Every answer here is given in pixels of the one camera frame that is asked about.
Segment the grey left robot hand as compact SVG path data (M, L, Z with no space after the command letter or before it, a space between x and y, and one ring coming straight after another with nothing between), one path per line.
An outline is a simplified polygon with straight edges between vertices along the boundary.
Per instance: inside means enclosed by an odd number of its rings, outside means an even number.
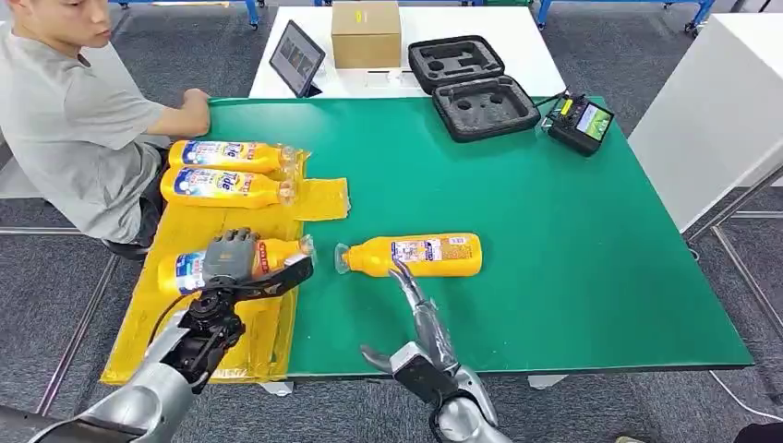
M203 261L202 277L206 284L219 279L242 283L253 274L258 237L248 227L229 229L209 243Z

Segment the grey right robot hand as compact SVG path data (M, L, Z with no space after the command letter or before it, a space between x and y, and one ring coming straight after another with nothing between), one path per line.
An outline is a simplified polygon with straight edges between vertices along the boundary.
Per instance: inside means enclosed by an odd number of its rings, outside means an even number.
M388 273L399 283L405 295L414 319L416 339L392 355L380 353L362 344L360 352L363 358L379 371L395 377L403 372L420 370L436 377L453 379L460 364L449 332L439 319L437 308L424 295L408 266L399 258L394 258L392 263Z

